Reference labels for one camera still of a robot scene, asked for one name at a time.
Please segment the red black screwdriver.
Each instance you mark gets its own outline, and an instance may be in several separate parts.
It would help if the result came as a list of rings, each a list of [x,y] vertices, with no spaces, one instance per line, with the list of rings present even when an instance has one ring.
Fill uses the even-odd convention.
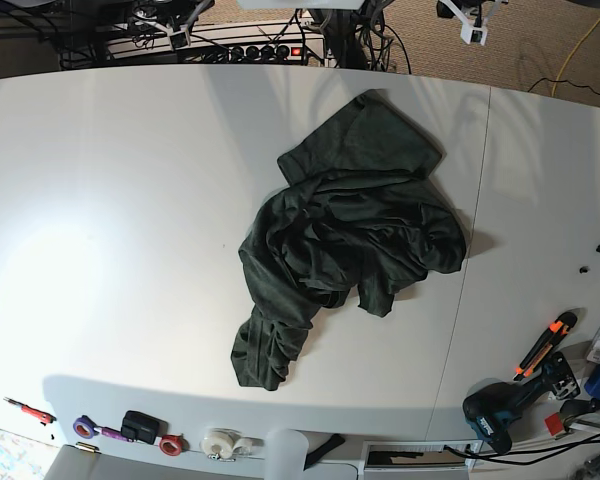
[[[29,405],[24,404],[22,402],[16,401],[8,397],[5,397],[4,401],[18,408],[25,414],[35,418],[39,423],[41,423],[44,426],[53,424],[56,421],[56,418],[52,414],[30,407]]]

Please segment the red tape roll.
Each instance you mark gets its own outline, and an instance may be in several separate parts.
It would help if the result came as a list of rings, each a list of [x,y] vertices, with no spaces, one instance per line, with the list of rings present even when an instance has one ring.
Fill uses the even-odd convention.
[[[183,437],[181,435],[164,435],[160,438],[159,449],[167,456],[177,457],[184,450]]]

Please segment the red square tag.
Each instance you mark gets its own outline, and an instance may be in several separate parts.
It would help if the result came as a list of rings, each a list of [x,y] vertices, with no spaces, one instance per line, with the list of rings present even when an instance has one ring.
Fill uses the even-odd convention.
[[[565,426],[559,413],[554,413],[546,417],[544,423],[552,437],[558,437],[565,432]]]

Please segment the dark green t-shirt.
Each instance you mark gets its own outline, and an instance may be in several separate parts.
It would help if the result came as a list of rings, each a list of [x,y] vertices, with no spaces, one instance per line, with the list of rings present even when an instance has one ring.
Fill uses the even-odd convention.
[[[261,206],[239,249],[253,302],[230,355],[239,385],[276,390],[314,317],[351,291],[383,317],[402,290],[461,268],[463,228],[430,183],[441,159],[375,90],[278,158],[287,185]]]

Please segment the teal black cordless drill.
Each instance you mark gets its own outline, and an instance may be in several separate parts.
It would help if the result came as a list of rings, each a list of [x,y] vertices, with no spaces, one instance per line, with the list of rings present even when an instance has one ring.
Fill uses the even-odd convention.
[[[541,366],[540,373],[524,383],[498,382],[468,396],[462,403],[466,423],[479,440],[497,454],[512,448],[509,427],[523,417],[543,395],[551,393],[557,400],[571,400],[581,390],[572,368],[562,352],[554,353]]]

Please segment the orange black utility knife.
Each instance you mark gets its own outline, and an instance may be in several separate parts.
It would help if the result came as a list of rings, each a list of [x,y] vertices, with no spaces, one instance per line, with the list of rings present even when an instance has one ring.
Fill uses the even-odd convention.
[[[514,382],[530,377],[542,364],[544,359],[564,340],[578,321],[573,311],[566,311],[558,316],[525,355],[515,369]]]

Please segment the clear tape dispenser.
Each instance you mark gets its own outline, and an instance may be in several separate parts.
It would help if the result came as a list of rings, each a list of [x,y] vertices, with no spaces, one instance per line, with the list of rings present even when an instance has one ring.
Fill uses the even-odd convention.
[[[209,429],[200,440],[201,451],[215,461],[234,461],[258,453],[264,442],[246,437],[234,430]]]

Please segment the white paper roll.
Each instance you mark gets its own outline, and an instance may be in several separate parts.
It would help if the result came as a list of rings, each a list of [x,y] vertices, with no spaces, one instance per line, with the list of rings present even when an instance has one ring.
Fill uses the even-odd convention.
[[[297,430],[279,429],[265,439],[265,480],[298,480],[309,449],[307,437]]]

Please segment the purple tape roll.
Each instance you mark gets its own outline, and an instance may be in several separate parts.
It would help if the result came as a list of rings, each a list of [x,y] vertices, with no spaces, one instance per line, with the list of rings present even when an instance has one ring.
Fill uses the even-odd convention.
[[[82,415],[74,421],[73,430],[83,439],[92,439],[99,434],[97,424],[86,415]]]

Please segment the black power strip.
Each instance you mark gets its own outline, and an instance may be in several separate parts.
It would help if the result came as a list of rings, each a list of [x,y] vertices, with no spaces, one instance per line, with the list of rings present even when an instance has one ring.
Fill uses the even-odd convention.
[[[324,59],[304,44],[286,45],[207,45],[181,50],[177,53],[179,63],[199,64],[275,64],[275,65],[324,65]]]

